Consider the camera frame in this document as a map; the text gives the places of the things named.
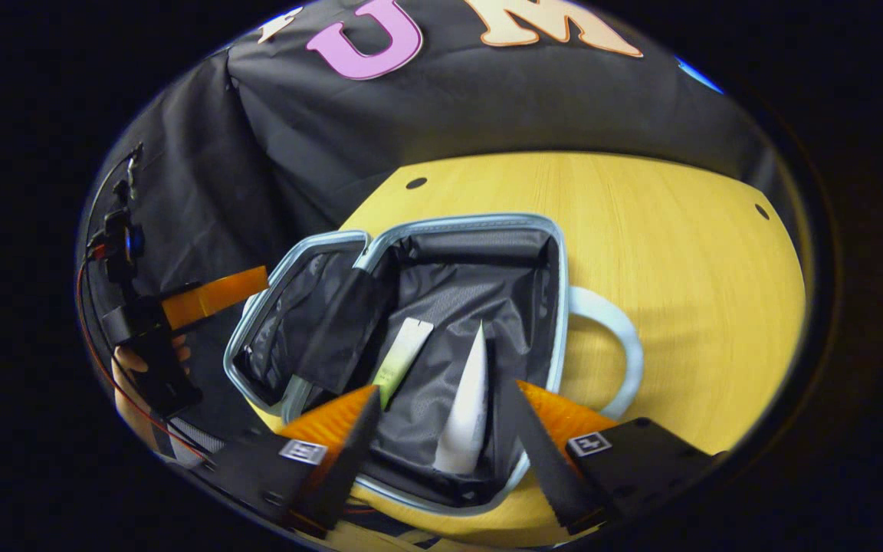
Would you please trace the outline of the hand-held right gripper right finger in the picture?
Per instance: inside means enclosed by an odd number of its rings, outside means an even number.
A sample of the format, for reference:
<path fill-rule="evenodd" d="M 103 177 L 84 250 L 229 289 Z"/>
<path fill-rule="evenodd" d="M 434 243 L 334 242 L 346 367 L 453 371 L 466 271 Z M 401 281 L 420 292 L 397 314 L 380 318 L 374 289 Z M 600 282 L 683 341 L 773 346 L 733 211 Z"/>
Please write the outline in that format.
<path fill-rule="evenodd" d="M 725 457 L 649 417 L 617 422 L 521 379 L 500 384 L 500 406 L 557 523 L 571 535 L 659 511 Z"/>

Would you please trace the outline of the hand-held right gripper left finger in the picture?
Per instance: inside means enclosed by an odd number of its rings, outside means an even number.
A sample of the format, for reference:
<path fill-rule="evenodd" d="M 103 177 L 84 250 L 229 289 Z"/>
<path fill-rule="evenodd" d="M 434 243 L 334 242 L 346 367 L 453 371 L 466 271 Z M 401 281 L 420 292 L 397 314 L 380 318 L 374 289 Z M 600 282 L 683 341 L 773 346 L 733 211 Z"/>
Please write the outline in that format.
<path fill-rule="evenodd" d="M 269 524 L 328 534 L 370 457 L 381 415 L 381 389 L 364 386 L 277 433 L 225 445 L 207 458 L 206 483 Z"/>

